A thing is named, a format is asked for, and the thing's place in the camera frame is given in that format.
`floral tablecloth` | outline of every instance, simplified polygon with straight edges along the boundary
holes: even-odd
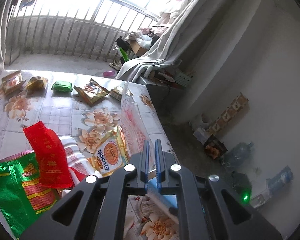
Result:
[[[121,103],[110,95],[100,99],[93,107],[87,106],[77,92],[61,93],[51,90],[57,80],[69,81],[80,86],[93,78],[108,90],[124,85],[124,81],[93,77],[72,73],[48,71],[22,71],[23,79],[42,76],[49,80],[47,89],[31,95],[26,91],[16,91],[5,97],[1,87],[1,78],[11,71],[0,75],[0,159],[30,150],[23,127],[42,121],[46,127],[57,135],[70,135],[76,139],[78,146],[86,157],[96,149],[103,133],[120,121]],[[161,139],[164,151],[173,152],[170,142],[157,117],[144,85],[129,84],[133,99],[139,107],[141,118],[153,142]],[[0,210],[0,221],[10,232],[10,228]],[[127,205],[127,225],[131,228],[126,239],[175,239],[178,238],[177,226],[164,215],[148,196],[130,196]]]

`green snack package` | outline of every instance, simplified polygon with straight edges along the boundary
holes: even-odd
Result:
[[[72,84],[68,81],[56,81],[53,85],[51,90],[60,91],[60,92],[71,92]]]
[[[35,153],[0,163],[0,208],[17,239],[59,199],[55,189],[38,184],[39,177]]]

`triangular cutout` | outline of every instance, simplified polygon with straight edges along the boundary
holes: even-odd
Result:
[[[248,213],[225,189],[223,189],[221,193],[235,225],[251,218],[251,214]]]
[[[82,196],[83,191],[80,190],[76,192],[71,199],[69,199],[52,214],[52,219],[65,226],[69,226],[79,206]]]

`cardboard box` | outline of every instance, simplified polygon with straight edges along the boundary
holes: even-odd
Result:
[[[134,54],[136,54],[138,57],[141,57],[148,51],[147,49],[142,48],[136,41],[130,41],[130,46]]]

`silver screw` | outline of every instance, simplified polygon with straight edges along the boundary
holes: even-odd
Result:
[[[88,177],[86,177],[86,182],[88,183],[94,183],[97,181],[97,177],[94,175],[89,175]]]
[[[135,166],[133,164],[127,164],[124,169],[126,171],[133,171],[135,169]]]
[[[179,171],[181,169],[181,166],[179,164],[172,164],[171,170],[173,171]]]
[[[218,175],[212,174],[209,176],[210,181],[216,182],[218,181],[220,178]]]

